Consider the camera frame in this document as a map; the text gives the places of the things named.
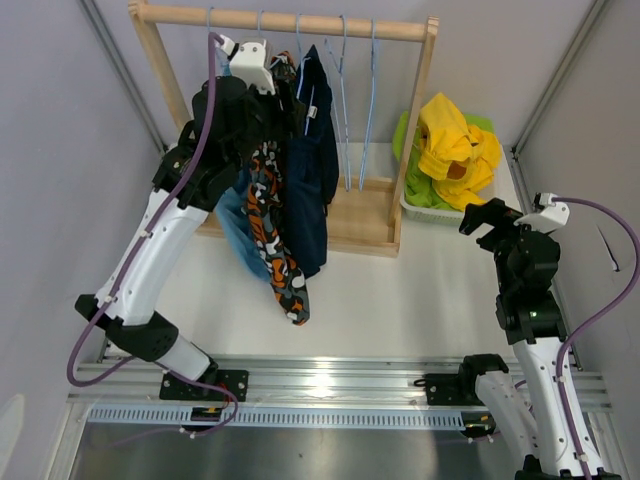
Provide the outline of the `yellow shorts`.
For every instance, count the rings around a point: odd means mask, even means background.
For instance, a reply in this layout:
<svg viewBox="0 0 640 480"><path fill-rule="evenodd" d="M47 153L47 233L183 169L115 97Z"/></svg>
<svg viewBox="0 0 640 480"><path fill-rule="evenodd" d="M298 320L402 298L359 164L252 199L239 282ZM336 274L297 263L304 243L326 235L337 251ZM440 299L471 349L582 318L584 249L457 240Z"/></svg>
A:
<svg viewBox="0 0 640 480"><path fill-rule="evenodd" d="M501 158L497 136L467 122L444 94L436 94L418 118L419 171L429 177L436 194L453 209L482 205L479 192L494 180Z"/></svg>

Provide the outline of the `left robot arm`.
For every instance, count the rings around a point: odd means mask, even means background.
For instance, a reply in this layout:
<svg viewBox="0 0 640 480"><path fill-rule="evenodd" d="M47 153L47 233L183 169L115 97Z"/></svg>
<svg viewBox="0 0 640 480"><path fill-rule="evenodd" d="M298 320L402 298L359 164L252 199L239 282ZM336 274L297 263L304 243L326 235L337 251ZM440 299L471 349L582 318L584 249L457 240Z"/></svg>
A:
<svg viewBox="0 0 640 480"><path fill-rule="evenodd" d="M273 92L233 76L205 82L194 116L161 159L142 220L111 278L83 294L76 311L87 332L101 329L131 358L155 363L182 380L197 400L216 390L218 365L156 309L164 284L189 240L258 161L275 157L280 141L301 131L303 105L282 77Z"/></svg>

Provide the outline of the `blue hanger of green shorts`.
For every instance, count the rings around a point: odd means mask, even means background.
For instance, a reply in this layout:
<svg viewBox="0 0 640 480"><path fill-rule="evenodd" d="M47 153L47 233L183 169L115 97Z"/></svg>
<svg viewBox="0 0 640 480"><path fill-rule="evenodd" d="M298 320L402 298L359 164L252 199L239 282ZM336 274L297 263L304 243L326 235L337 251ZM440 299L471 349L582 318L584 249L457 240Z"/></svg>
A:
<svg viewBox="0 0 640 480"><path fill-rule="evenodd" d="M371 20L371 50L370 50L370 74L371 74L371 91L369 108L367 115L367 124L365 129L363 152L361 157L360 172L358 179L358 190L364 190L364 182L366 179L369 148L372 140L375 106L377 99L377 72L378 72L378 58L379 58L379 41L376 37L377 22L376 19Z"/></svg>

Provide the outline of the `orange camouflage shorts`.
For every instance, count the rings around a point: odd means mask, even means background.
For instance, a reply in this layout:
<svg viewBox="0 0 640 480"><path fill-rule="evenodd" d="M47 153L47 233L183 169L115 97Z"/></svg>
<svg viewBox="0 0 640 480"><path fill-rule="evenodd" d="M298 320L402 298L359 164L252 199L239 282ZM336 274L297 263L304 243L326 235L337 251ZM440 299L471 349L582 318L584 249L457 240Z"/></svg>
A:
<svg viewBox="0 0 640 480"><path fill-rule="evenodd" d="M310 301L305 275L283 239L285 146L272 135L256 145L248 165L246 213L275 300L286 318L301 326L310 318Z"/></svg>

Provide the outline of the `lime green shorts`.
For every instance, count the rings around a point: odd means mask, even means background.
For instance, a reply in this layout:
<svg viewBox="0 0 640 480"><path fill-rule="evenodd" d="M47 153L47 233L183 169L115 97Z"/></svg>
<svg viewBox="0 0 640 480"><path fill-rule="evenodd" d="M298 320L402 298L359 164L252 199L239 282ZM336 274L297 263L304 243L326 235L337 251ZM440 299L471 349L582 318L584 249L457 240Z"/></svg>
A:
<svg viewBox="0 0 640 480"><path fill-rule="evenodd" d="M493 123L488 118L472 114L463 115L468 123L475 124L480 128L491 131L495 134ZM419 160L419 139L420 129L417 126L412 139L405 176L404 195L406 196L406 200L409 204L418 207L455 210L436 194L432 186L431 179L419 171L417 167Z"/></svg>

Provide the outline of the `blue hanger of camouflage shorts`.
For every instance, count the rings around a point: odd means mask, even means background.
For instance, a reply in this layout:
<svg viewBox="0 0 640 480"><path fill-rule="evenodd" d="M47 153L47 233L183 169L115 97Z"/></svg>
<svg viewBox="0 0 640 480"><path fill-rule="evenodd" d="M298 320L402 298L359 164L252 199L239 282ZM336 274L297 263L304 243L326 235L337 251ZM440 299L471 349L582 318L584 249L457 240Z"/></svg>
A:
<svg viewBox="0 0 640 480"><path fill-rule="evenodd" d="M264 40L265 42L267 42L264 33L263 33L263 15L264 15L264 9L261 9L258 11L257 13L257 20L256 20L256 26L257 26L257 36L259 40Z"/></svg>

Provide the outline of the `navy blue shorts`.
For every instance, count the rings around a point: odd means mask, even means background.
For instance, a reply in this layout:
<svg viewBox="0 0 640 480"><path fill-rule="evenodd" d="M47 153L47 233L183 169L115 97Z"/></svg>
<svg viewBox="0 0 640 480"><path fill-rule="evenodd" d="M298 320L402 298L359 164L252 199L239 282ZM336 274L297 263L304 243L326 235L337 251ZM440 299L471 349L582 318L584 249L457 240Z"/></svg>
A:
<svg viewBox="0 0 640 480"><path fill-rule="evenodd" d="M308 135L287 146L284 240L305 277L317 274L327 261L327 214L337 190L339 159L331 118L333 94L320 60L315 64L317 116Z"/></svg>

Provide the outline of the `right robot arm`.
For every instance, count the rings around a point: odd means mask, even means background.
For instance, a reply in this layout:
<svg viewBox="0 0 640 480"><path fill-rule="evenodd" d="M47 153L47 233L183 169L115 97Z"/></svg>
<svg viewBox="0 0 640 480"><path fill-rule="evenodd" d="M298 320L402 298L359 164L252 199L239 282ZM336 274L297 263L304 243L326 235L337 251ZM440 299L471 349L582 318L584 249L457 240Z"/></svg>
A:
<svg viewBox="0 0 640 480"><path fill-rule="evenodd" d="M581 414L567 359L569 335L551 292L561 255L553 231L566 225L569 206L541 194L523 214L494 198L466 207L459 230L490 231L478 245L492 253L499 293L496 317L524 375L528 394L517 390L498 355L464 359L458 395L489 409L520 467L518 479L612 479Z"/></svg>

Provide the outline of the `blue hanger of yellow shorts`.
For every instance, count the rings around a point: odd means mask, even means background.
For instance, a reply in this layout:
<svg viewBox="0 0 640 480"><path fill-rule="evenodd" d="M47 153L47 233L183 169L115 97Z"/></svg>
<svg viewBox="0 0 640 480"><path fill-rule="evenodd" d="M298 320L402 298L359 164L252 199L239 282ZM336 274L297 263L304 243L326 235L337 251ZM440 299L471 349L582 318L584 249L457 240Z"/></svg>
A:
<svg viewBox="0 0 640 480"><path fill-rule="evenodd" d="M334 106L334 116L338 127L338 140L342 154L342 167L344 175L344 188L347 192L352 189L351 163L349 157L349 129L348 129L348 108L346 100L346 90L344 81L344 60L346 54L347 42L347 18L344 14L339 18L342 22L342 46L340 55L337 55L332 48L332 43L328 37L324 39L324 47L326 53L331 59L335 72L338 75L339 84L339 103L336 101Z"/></svg>

